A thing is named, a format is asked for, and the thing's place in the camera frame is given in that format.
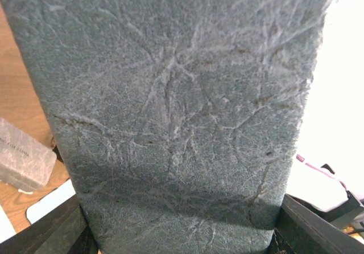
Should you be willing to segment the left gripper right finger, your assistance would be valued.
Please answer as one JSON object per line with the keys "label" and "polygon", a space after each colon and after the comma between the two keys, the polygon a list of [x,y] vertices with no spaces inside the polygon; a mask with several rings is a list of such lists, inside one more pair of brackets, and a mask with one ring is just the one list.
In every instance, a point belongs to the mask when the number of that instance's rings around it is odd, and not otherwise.
{"label": "left gripper right finger", "polygon": [[269,253],[363,253],[363,244],[342,229],[363,214],[353,194],[329,212],[289,195],[284,197]]}

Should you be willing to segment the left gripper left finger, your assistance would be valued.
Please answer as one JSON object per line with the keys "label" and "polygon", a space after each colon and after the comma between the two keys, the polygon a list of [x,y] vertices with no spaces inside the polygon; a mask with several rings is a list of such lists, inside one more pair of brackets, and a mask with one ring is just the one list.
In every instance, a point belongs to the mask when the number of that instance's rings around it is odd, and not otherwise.
{"label": "left gripper left finger", "polygon": [[1,253],[98,253],[77,196],[1,243]]}

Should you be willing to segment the blue cleaning cloth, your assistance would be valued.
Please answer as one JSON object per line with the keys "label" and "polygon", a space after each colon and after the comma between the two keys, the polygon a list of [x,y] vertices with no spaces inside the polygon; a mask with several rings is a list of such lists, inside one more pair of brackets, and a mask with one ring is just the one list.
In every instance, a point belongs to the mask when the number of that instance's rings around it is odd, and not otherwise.
{"label": "blue cleaning cloth", "polygon": [[30,206],[26,211],[27,220],[34,224],[49,212],[66,202],[76,194],[72,181],[69,179],[57,189],[50,192],[40,201]]}

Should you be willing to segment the teal glasses case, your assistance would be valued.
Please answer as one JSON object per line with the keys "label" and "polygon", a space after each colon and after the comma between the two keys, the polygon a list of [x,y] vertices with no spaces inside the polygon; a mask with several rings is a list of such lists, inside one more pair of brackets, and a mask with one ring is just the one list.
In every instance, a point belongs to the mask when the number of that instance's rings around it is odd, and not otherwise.
{"label": "teal glasses case", "polygon": [[265,253],[332,0],[1,0],[103,253]]}

